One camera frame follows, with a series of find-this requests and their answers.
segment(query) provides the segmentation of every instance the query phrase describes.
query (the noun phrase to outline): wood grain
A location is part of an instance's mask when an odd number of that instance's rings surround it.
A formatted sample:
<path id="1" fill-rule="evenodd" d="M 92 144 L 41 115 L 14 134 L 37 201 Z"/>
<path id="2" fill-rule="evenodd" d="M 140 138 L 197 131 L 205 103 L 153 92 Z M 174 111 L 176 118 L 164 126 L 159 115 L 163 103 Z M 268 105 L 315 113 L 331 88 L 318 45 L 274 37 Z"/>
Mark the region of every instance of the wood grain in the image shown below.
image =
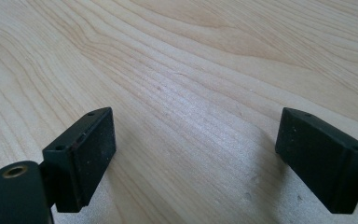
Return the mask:
<path id="1" fill-rule="evenodd" d="M 284 106 L 358 139 L 358 1 L 0 1 L 0 168 L 104 106 L 117 154 L 56 223 L 358 223 L 274 152 Z"/>

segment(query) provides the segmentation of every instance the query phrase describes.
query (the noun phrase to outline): light wood surface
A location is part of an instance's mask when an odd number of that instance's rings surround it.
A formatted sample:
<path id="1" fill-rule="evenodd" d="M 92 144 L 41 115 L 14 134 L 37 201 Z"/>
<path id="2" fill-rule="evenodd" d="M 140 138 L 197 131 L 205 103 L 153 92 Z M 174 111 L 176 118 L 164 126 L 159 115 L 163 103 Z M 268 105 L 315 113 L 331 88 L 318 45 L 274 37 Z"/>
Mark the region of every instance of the light wood surface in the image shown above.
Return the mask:
<path id="1" fill-rule="evenodd" d="M 358 139 L 358 1 L 0 1 L 0 168 L 105 106 L 117 154 L 56 223 L 358 223 L 274 152 L 284 106 Z"/>

